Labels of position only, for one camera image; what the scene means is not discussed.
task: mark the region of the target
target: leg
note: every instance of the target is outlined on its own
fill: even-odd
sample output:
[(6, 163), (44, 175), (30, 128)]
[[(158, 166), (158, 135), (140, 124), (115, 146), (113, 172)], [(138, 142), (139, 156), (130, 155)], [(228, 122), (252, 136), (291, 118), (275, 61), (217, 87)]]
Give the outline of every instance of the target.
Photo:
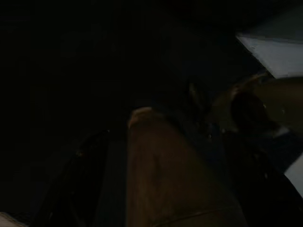
[(127, 226), (246, 226), (236, 200), (178, 130), (151, 109), (132, 119)]

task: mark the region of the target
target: dark floor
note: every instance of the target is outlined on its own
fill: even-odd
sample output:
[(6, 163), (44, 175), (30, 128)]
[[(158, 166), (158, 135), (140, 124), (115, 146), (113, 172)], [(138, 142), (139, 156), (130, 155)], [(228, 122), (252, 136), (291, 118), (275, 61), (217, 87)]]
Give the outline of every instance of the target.
[(149, 1), (92, 4), (66, 3), (59, 14), (36, 11), (45, 20), (2, 31), (14, 99), (14, 146), (6, 154), (12, 164), (3, 181), (10, 182), (4, 193), (13, 188), (7, 199), (15, 209), (37, 211), (89, 134), (110, 129), (115, 140), (123, 138), (136, 99), (177, 108), (191, 76), (218, 94), (262, 69), (232, 30), (179, 20)]

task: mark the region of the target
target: dark background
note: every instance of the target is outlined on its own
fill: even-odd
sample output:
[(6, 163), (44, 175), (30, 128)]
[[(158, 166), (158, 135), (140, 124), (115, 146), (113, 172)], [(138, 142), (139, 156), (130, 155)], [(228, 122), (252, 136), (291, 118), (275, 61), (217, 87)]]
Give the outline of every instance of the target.
[(285, 1), (71, 1), (1, 6), (3, 204), (38, 211), (85, 137), (123, 140), (137, 99), (177, 108), (198, 76), (214, 94), (262, 66), (235, 39)]

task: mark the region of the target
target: brown pants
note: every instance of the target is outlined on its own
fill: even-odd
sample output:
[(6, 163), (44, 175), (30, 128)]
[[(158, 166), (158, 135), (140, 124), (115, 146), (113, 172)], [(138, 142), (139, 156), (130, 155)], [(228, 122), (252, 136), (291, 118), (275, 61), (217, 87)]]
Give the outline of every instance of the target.
[(160, 114), (133, 114), (128, 132), (128, 227), (242, 227), (242, 210), (184, 136)]

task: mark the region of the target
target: pant leg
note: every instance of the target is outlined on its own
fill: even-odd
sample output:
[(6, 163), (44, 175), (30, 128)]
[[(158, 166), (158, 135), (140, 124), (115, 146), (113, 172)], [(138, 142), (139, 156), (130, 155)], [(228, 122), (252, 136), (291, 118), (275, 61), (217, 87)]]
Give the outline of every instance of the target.
[(240, 206), (154, 111), (128, 132), (127, 226), (246, 226)]

